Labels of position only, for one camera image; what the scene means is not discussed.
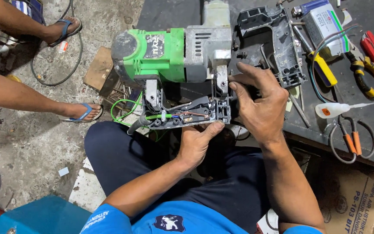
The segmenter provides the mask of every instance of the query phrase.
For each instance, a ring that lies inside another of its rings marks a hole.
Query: green plastic housing
[[[132,80],[135,75],[158,75],[161,82],[185,82],[183,28],[172,28],[169,33],[131,29],[128,34],[137,40],[133,54],[123,58],[126,72]]]

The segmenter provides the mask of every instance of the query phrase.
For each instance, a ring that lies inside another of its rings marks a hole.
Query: power tool
[[[114,69],[125,83],[143,87],[143,114],[128,131],[142,126],[171,129],[221,120],[229,124],[232,99],[227,66],[232,31],[227,1],[204,2],[203,25],[147,32],[126,30],[112,45]],[[211,80],[212,95],[171,107],[164,82]]]

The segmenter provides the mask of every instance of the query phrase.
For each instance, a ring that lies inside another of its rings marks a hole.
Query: white glue bottle
[[[365,107],[373,104],[374,103],[362,103],[350,106],[347,104],[340,104],[337,102],[329,102],[317,105],[315,107],[315,112],[318,114],[318,116],[320,116],[323,119],[330,119],[337,117],[345,112],[348,112],[352,108]]]

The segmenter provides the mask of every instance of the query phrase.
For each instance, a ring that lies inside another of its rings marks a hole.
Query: blue shirt
[[[191,201],[168,201],[158,205],[131,225],[128,216],[115,207],[101,205],[80,234],[247,234],[220,213]],[[289,228],[284,234],[321,234],[308,226]]]

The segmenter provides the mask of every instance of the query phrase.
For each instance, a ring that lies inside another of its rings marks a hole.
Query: work table
[[[262,7],[265,5],[274,8],[276,2],[276,0],[230,0],[229,4],[231,10],[232,29],[237,25],[237,17],[241,10]],[[306,2],[306,0],[284,2],[283,7],[287,9],[288,16],[291,20],[294,22],[299,22],[300,19],[292,18],[290,11],[293,7]],[[340,21],[343,19],[341,9],[347,8],[353,18],[353,21],[348,25],[355,23],[359,24],[359,27],[351,30],[348,33],[348,37],[352,43],[354,43],[358,48],[361,48],[359,43],[363,33],[370,30],[374,34],[374,0],[345,0],[342,1],[340,8],[336,8],[335,0],[331,0],[330,4],[335,8]],[[200,25],[202,11],[201,6],[202,3],[200,3],[200,0],[145,0],[137,28],[147,31],[159,31],[166,30],[167,28],[185,28],[189,25]],[[236,33],[234,33],[234,38],[236,38],[237,42],[239,43]],[[230,71],[232,69],[234,71],[233,74],[238,74],[235,64],[239,61],[251,65],[257,65],[257,63],[255,64],[255,61],[262,59],[259,47],[260,44],[257,44],[243,49],[243,51],[248,53],[248,57],[242,60],[236,58],[236,53],[241,53],[241,49],[236,52],[232,52],[232,61],[228,67],[228,70]],[[353,72],[350,70],[350,64],[351,62],[346,56],[341,56],[340,59],[329,63],[330,69],[338,80],[338,88],[345,103],[350,105],[371,103],[372,101],[368,100],[356,85]],[[307,128],[305,126],[296,109],[293,107],[291,112],[287,112],[288,120],[285,121],[284,130],[302,138],[328,145],[328,135],[332,126],[337,123],[337,118],[324,120],[315,114],[315,106],[322,102],[314,93],[313,86],[308,76],[307,62],[305,61],[305,57],[303,57],[303,73],[306,75],[308,80],[302,85],[305,99],[305,115],[307,116],[311,127]],[[371,86],[374,87],[374,78],[369,73],[366,73],[365,79]],[[325,88],[321,84],[319,85],[322,93],[325,93],[326,97],[332,98],[330,89]],[[370,125],[374,130],[374,105],[352,109],[347,114],[354,117],[356,120],[362,120]],[[347,129],[350,130],[348,122],[345,121],[345,123],[347,123],[347,125],[345,125]],[[367,155],[372,147],[370,134],[364,127],[360,125],[358,125],[357,128],[359,130],[362,151],[364,155]],[[334,136],[335,147],[347,152],[347,147],[343,141],[340,128],[336,130]]]

